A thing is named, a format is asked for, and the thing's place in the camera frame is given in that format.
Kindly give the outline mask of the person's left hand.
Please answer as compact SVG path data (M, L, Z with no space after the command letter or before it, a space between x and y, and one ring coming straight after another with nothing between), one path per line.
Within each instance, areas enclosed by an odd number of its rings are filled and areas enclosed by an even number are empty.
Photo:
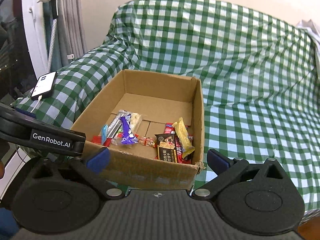
M0 179L4 177L5 167L2 161L0 161Z

